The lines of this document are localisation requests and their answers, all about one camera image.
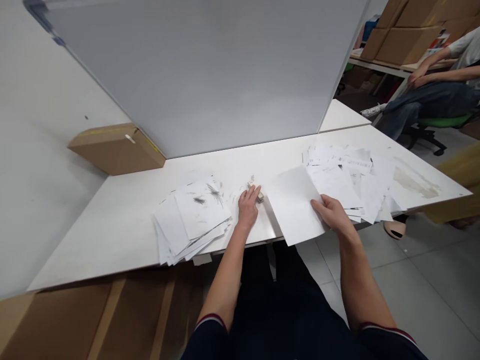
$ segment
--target sleeve cuff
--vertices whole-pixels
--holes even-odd
[[[222,318],[220,316],[218,316],[217,314],[214,314],[214,313],[210,313],[210,314],[207,314],[204,317],[202,317],[197,322],[197,324],[195,326],[195,330],[197,330],[200,325],[202,325],[203,323],[205,323],[207,321],[215,321],[215,322],[219,323],[225,330],[227,330],[227,327],[225,326],[225,323],[222,320]]]
[[[386,331],[388,333],[391,333],[391,334],[397,334],[407,340],[409,340],[413,345],[415,345],[416,347],[418,347],[417,343],[415,342],[414,338],[411,337],[408,333],[406,333],[405,331],[403,330],[400,330],[398,328],[395,328],[395,327],[385,327],[385,326],[381,326],[381,325],[377,325],[373,322],[364,322],[360,325],[360,328],[359,328],[359,332],[363,331],[363,330],[367,330],[367,329],[377,329],[377,330],[383,330],[383,331]]]

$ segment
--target small object in hand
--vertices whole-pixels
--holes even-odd
[[[247,185],[248,185],[248,188],[250,189],[252,186],[255,185],[255,183],[253,181],[249,181],[247,183]],[[258,196],[256,197],[256,202],[259,203],[259,204],[264,202],[264,195],[262,194],[261,191],[258,193]]]

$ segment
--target forearm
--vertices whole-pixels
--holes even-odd
[[[425,68],[426,70],[428,70],[432,65],[438,63],[439,61],[449,59],[451,54],[452,52],[448,47],[443,48],[442,50],[430,56],[427,56],[425,60],[421,62],[419,68]]]
[[[360,237],[352,228],[339,234],[341,296],[350,329],[375,323],[387,328],[397,325],[370,269]]]
[[[432,81],[464,82],[480,78],[480,66],[464,67],[457,70],[436,72],[429,75]]]
[[[249,230],[241,226],[237,225],[233,230],[205,303],[201,308],[199,320],[205,315],[217,314],[230,331],[240,290],[242,262],[248,235]]]

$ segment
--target whiteboard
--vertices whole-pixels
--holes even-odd
[[[176,158],[315,134],[367,3],[55,0],[43,16]]]

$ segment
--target hand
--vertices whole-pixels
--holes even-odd
[[[415,81],[417,81],[427,73],[428,69],[428,67],[420,66],[416,71],[412,72],[408,77],[408,85],[412,86]]]
[[[422,76],[417,80],[415,80],[415,82],[413,83],[413,88],[418,89],[419,87],[422,87],[423,85],[431,83],[433,81],[435,81],[435,74],[428,74],[428,75]]]
[[[261,188],[261,186],[255,188],[254,185],[248,191],[245,190],[244,192],[242,192],[240,198],[238,199],[237,226],[247,230],[248,232],[254,226],[255,221],[257,220],[257,216],[259,214],[259,210],[257,209],[255,202]]]
[[[340,201],[325,194],[320,196],[325,205],[315,199],[310,200],[310,204],[316,211],[318,211],[323,221],[325,221],[336,233],[346,235],[352,230],[355,232],[356,230],[350,222],[350,218],[345,213]]]

